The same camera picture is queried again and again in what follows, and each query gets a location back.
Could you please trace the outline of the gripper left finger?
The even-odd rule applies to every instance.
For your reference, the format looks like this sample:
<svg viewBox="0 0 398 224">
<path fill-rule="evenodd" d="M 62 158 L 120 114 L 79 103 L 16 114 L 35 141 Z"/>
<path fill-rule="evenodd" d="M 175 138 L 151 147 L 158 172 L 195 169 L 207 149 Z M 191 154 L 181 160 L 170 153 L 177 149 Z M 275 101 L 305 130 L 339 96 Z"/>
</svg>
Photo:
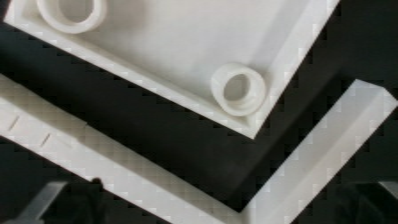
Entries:
<svg viewBox="0 0 398 224">
<path fill-rule="evenodd" d="M 64 187 L 64 181 L 53 181 L 44 185 L 17 217 L 7 220 L 5 224 L 44 224 L 42 215 L 55 202 Z"/>
</svg>

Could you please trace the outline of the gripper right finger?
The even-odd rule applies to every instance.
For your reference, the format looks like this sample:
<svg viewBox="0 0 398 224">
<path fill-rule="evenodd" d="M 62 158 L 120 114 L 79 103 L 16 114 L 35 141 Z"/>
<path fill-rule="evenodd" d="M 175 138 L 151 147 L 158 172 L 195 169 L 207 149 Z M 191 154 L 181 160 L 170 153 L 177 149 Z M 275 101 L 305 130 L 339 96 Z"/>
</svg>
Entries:
<svg viewBox="0 0 398 224">
<path fill-rule="evenodd" d="M 380 184 L 382 188 L 385 189 L 392 198 L 398 200 L 398 182 L 380 181 L 378 184 Z"/>
</svg>

